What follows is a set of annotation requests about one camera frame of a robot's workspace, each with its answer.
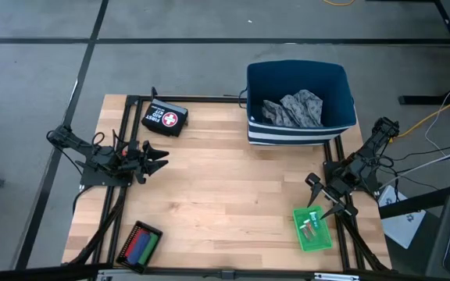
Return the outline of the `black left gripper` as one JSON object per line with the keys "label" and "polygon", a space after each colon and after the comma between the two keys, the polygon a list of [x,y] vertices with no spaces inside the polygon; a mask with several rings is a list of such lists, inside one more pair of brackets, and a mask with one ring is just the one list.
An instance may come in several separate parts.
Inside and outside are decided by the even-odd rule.
{"label": "black left gripper", "polygon": [[138,140],[130,140],[127,143],[127,150],[123,153],[121,172],[133,173],[139,183],[146,183],[145,174],[151,176],[167,165],[169,163],[167,160],[159,159],[170,153],[153,148],[148,140],[142,143],[141,149],[139,144]]}

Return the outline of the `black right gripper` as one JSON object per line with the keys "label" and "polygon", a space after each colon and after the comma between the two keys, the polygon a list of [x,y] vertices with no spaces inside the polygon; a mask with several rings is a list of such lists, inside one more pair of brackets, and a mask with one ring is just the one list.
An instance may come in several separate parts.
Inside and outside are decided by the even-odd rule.
{"label": "black right gripper", "polygon": [[[320,178],[315,173],[310,173],[305,178],[305,182],[310,186],[311,190],[308,207],[313,204],[320,191],[324,192],[324,195],[328,200],[339,201],[345,195],[350,195],[360,185],[360,178],[355,174],[347,173],[346,171],[326,171],[324,176],[326,184],[323,187],[320,183]],[[324,213],[321,218],[325,219],[330,215],[336,214],[356,216],[358,214],[358,209],[353,205],[337,203],[329,211]]]}

